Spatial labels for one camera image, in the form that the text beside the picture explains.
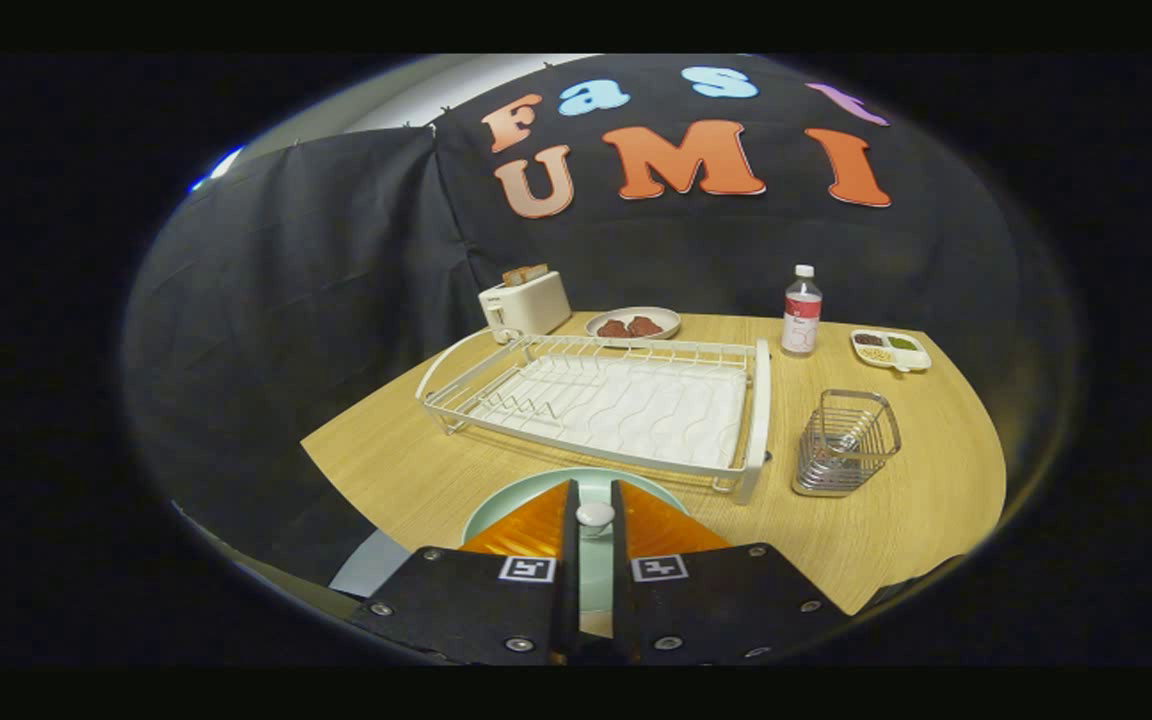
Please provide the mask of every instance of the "toast slice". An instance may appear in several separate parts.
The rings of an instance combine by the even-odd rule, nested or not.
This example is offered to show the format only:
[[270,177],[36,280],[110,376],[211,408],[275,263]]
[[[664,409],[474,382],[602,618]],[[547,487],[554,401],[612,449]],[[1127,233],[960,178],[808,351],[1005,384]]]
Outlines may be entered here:
[[541,278],[550,272],[550,265],[529,265],[524,268],[509,270],[508,273],[502,275],[503,286],[506,287],[518,287],[520,285],[530,283],[537,278]]

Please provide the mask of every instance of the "wooden table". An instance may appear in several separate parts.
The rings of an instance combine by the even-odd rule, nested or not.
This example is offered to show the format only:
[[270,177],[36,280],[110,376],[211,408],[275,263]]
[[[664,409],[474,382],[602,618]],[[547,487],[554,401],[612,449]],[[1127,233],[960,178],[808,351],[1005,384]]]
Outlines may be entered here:
[[[552,334],[584,334],[594,314],[573,314]],[[772,348],[772,460],[749,506],[714,492],[705,478],[613,464],[485,429],[447,435],[415,397],[433,357],[302,445],[340,493],[407,550],[460,547],[477,506],[528,475],[575,465],[630,471],[662,484],[727,541],[773,544],[829,600],[855,614],[879,588],[931,571],[995,528],[1005,500],[1002,447],[972,386],[927,334],[900,331],[932,355],[927,372],[901,374],[861,363],[849,340],[858,325],[820,324],[808,359],[782,355],[781,325],[781,318],[684,314],[670,339],[751,346],[765,338]],[[430,388],[499,347],[490,333],[465,342],[439,366]],[[882,393],[904,446],[849,497],[802,497],[791,490],[797,442],[826,388]]]

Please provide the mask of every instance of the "white knob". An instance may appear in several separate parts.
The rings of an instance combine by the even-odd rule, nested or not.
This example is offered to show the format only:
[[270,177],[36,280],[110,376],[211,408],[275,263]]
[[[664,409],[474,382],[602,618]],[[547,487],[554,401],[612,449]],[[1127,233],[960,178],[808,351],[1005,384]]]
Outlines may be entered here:
[[582,502],[576,509],[576,520],[584,525],[581,532],[585,537],[601,533],[615,517],[616,510],[605,502]]

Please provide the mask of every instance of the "mint green plate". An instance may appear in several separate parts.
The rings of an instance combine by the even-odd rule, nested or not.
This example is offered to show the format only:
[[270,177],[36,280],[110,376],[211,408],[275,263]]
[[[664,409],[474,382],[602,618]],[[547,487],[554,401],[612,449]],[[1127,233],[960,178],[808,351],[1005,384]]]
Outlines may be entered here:
[[[658,486],[652,480],[638,475],[621,473],[605,468],[563,468],[548,473],[531,475],[509,486],[500,488],[493,497],[473,511],[465,524],[462,543],[470,541],[476,535],[492,526],[509,511],[515,511],[540,493],[556,486],[559,483],[576,480],[579,487],[581,502],[612,503],[612,480],[626,480],[639,488],[659,497],[676,507],[684,515],[691,515],[679,499],[669,495],[667,488]],[[612,528],[596,538],[581,538],[579,541],[579,609],[581,612],[612,611]]]

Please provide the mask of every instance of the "metal utensil caddy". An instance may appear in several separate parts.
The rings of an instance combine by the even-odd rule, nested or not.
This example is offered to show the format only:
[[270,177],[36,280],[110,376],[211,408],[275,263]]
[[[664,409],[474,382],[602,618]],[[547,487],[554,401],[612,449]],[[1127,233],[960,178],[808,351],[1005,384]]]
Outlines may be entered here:
[[881,470],[900,446],[900,426],[887,397],[827,389],[803,430],[794,488],[803,495],[849,495]]

